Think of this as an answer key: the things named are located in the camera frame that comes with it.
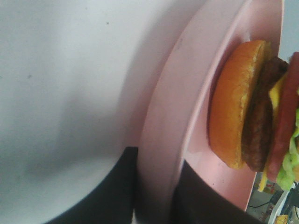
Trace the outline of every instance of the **golden bun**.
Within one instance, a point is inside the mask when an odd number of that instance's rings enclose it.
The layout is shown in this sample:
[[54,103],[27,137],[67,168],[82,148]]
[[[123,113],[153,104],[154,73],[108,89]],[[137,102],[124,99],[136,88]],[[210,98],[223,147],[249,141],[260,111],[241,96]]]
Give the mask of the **golden bun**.
[[240,169],[242,129],[260,71],[271,58],[269,42],[244,42],[229,56],[213,94],[209,140],[213,152],[229,167]]

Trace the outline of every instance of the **cheese slice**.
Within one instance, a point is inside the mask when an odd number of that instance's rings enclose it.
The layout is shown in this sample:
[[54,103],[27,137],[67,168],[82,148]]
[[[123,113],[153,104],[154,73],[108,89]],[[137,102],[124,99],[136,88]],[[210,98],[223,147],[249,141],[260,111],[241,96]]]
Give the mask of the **cheese slice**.
[[272,103],[273,107],[273,127],[276,124],[276,119],[278,115],[278,108],[279,108],[279,101],[281,97],[281,90],[283,87],[283,83],[285,81],[286,74],[282,76],[272,87],[272,89],[269,91],[269,97]]
[[[279,108],[279,101],[281,97],[281,90],[283,87],[283,83],[285,81],[286,74],[282,76],[272,87],[272,89],[269,91],[269,97],[272,103],[273,107],[273,127],[275,127],[276,120],[277,120],[277,115],[278,115],[278,108]],[[265,164],[265,168],[263,170],[262,178],[259,183],[259,188],[258,191],[262,192],[266,186],[267,183],[267,170],[268,170],[268,165],[267,163]]]

